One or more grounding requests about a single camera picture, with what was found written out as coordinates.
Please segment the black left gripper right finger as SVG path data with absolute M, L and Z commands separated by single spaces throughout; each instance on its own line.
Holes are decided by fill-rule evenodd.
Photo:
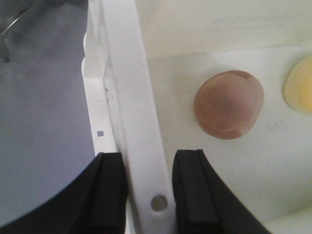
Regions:
M 202 150 L 178 150 L 172 184 L 180 234 L 268 234 L 216 173 Z

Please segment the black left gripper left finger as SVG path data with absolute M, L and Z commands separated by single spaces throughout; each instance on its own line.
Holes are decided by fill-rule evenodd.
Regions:
M 123 234 L 128 186 L 121 153 L 99 153 L 56 196 L 1 227 L 2 234 Z

